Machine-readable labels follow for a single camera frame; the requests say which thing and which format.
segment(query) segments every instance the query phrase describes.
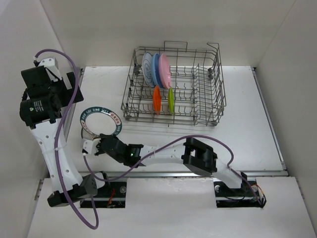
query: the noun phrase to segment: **wire dish rack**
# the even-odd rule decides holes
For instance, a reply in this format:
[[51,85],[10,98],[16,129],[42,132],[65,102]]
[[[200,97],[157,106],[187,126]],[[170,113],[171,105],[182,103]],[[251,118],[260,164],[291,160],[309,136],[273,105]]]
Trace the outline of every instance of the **wire dish rack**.
[[[219,44],[189,49],[187,42],[165,41],[163,47],[138,47],[133,52],[121,109],[133,121],[216,126],[223,116],[226,97]],[[161,111],[153,108],[154,88],[144,79],[143,55],[166,54],[170,63],[174,112],[168,108],[168,89],[160,89]]]

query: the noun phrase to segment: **pink plate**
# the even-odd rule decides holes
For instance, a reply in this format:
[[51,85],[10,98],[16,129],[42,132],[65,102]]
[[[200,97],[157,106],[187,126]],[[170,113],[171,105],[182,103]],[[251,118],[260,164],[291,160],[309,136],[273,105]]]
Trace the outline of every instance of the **pink plate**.
[[159,61],[158,71],[159,71],[160,80],[164,88],[170,88],[171,78],[170,78],[169,63],[168,63],[167,56],[165,54],[162,54],[158,61]]

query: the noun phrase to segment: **blue plate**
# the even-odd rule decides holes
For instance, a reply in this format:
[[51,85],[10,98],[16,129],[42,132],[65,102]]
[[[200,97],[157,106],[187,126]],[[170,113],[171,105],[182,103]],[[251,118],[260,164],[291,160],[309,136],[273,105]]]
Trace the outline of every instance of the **blue plate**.
[[152,80],[154,82],[155,85],[157,85],[160,88],[163,88],[163,84],[160,80],[160,76],[159,76],[159,54],[156,53],[153,57],[152,57],[152,62],[151,62],[151,71],[152,71]]
[[151,63],[152,63],[152,55],[146,52],[143,55],[143,59],[142,59],[143,75],[147,85],[151,88],[154,88],[155,85],[152,79]]

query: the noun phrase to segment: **orange plate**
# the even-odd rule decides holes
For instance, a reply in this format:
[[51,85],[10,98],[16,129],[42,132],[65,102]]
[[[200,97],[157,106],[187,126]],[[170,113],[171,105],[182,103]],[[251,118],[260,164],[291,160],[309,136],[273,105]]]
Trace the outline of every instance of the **orange plate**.
[[159,112],[160,112],[160,104],[161,104],[161,97],[160,97],[159,87],[155,86],[154,94],[153,94],[153,107],[157,115],[159,115]]

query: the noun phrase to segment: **screw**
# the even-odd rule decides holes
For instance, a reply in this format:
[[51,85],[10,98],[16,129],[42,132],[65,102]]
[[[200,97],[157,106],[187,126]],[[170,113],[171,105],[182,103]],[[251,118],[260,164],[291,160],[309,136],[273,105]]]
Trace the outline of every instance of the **screw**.
[[121,188],[120,188],[120,192],[121,193],[125,193],[127,191],[127,188],[125,187],[125,186],[122,186]]
[[258,189],[258,186],[256,186],[256,185],[253,185],[253,186],[251,186],[251,188],[252,188],[252,190],[254,191],[254,192],[257,192],[259,189]]
[[219,190],[220,190],[220,185],[216,185],[216,186],[214,187],[214,190],[215,190],[215,192],[219,192]]

